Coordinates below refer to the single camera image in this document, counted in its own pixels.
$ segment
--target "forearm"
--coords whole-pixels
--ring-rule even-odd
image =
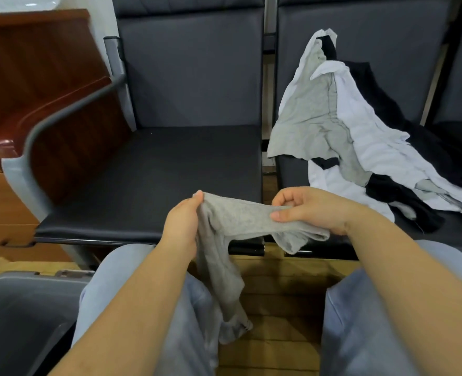
[[[189,261],[160,243],[51,375],[152,374]]]
[[[397,332],[428,374],[462,374],[462,281],[382,215],[347,225]]]

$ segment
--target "hand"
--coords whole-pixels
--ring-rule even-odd
[[[203,202],[203,192],[198,192],[172,208],[165,220],[159,246],[179,251],[177,255],[188,255],[189,260],[197,255],[196,235],[198,229],[197,208]]]
[[[280,190],[271,204],[292,206],[273,212],[271,219],[274,221],[305,221],[340,235],[347,234],[348,224],[368,209],[360,203],[314,187]]]

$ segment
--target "pile of clothes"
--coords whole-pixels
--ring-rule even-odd
[[[462,213],[462,151],[406,120],[368,63],[337,61],[337,35],[317,31],[279,107],[268,157],[309,161],[312,187],[360,202],[425,233]]]

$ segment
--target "right hand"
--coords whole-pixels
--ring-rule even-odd
[[[271,219],[274,221],[305,221],[340,235],[347,234],[351,221],[368,209],[360,203],[308,186],[280,190],[271,204],[292,207],[273,212]]]

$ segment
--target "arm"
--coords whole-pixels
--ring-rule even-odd
[[[431,375],[462,374],[462,281],[381,214],[311,187],[281,190],[276,221],[347,234],[397,332]]]
[[[158,246],[51,372],[51,376],[154,372],[187,267],[196,255],[199,191],[170,211]]]

